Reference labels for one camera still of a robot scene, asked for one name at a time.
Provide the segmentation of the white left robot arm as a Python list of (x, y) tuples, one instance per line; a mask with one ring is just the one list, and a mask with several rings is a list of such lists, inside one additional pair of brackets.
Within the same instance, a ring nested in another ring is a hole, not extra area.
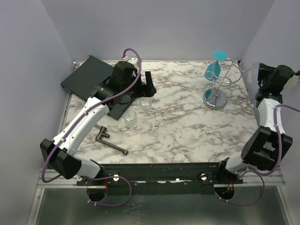
[(41, 142), (45, 160), (42, 169), (44, 183), (48, 182), (45, 179), (48, 167), (67, 180), (78, 175), (88, 177), (93, 185), (103, 182), (103, 167), (75, 154), (87, 134), (112, 109), (121, 106), (125, 111), (135, 98), (152, 97), (156, 93), (152, 84), (141, 81), (141, 65), (140, 58), (123, 56), (113, 67), (111, 76), (94, 87), (82, 110), (69, 125), (53, 139)]

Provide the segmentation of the blue wine glass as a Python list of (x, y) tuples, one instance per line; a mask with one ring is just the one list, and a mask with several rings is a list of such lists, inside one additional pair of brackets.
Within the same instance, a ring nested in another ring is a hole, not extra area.
[(227, 60), (227, 53), (222, 50), (216, 50), (212, 54), (215, 60), (205, 70), (204, 77), (206, 80), (213, 82), (213, 86), (207, 89), (203, 96), (203, 102), (211, 108), (221, 108), (227, 103), (227, 96), (221, 90), (221, 87), (225, 84), (225, 76), (221, 76), (222, 62)]

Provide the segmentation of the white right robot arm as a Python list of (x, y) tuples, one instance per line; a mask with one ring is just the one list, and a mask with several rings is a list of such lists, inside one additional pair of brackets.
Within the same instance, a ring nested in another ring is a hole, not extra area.
[(219, 163), (215, 173), (218, 182), (235, 181), (246, 172), (268, 176), (276, 171), (293, 143), (283, 129), (280, 113), (284, 106), (281, 91), (293, 76), (295, 72), (288, 66), (259, 64), (259, 89), (255, 95), (259, 127), (244, 145), (240, 156), (228, 157)]

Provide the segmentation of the clear ribbed wine glass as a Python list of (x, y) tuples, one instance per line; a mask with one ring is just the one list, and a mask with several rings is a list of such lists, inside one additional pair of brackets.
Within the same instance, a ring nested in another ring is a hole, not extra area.
[(152, 110), (152, 98), (141, 97), (139, 99), (139, 107), (142, 113), (149, 113)]

